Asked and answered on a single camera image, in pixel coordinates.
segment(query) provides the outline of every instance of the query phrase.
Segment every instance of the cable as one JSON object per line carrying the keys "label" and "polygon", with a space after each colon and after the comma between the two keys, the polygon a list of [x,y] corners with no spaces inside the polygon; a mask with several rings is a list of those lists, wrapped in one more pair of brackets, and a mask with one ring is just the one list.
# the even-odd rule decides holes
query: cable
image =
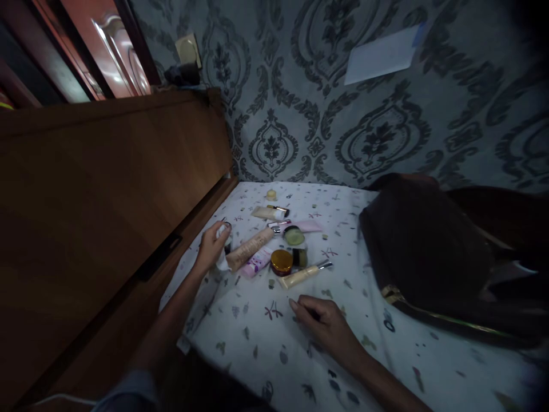
{"label": "cable", "polygon": [[89,399],[83,399],[83,398],[75,397],[75,396],[68,395],[68,394],[55,394],[55,395],[49,396],[49,397],[47,397],[47,398],[45,398],[41,401],[33,403],[32,405],[29,405],[29,407],[38,406],[38,405],[41,405],[43,403],[52,401],[52,400],[57,399],[57,398],[63,398],[63,399],[66,399],[67,401],[81,403],[83,405],[95,406],[97,404],[97,401],[90,401]]}

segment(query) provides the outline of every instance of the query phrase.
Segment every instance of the brown bag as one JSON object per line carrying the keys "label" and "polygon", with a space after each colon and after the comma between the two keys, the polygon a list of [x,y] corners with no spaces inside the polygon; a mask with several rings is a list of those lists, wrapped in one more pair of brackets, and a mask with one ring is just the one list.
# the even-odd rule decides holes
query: brown bag
{"label": "brown bag", "polygon": [[485,342],[532,347],[547,334],[547,307],[537,300],[485,302],[489,244],[434,179],[382,176],[360,225],[377,285],[409,316]]}

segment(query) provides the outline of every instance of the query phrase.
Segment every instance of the white paper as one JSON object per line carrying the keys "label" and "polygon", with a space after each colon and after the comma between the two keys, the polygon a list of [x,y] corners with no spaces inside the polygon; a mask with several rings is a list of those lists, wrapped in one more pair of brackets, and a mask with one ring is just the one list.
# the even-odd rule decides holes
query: white paper
{"label": "white paper", "polygon": [[407,69],[423,24],[355,47],[349,55],[345,85]]}

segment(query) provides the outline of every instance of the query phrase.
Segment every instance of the gold jar lid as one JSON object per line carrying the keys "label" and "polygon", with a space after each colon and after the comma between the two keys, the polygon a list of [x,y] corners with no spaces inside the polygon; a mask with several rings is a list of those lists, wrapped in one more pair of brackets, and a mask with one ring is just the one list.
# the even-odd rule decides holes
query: gold jar lid
{"label": "gold jar lid", "polygon": [[278,249],[270,256],[270,262],[279,272],[289,272],[292,268],[293,256],[283,249]]}

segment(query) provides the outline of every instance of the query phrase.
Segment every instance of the wall socket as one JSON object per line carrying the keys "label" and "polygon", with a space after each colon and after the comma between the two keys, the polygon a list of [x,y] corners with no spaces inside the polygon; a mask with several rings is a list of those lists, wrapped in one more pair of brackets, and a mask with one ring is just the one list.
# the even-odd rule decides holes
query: wall socket
{"label": "wall socket", "polygon": [[198,53],[198,46],[194,33],[188,34],[177,40],[176,50],[181,64],[194,63],[196,61],[198,68],[202,69],[202,62],[200,61],[200,54]]}

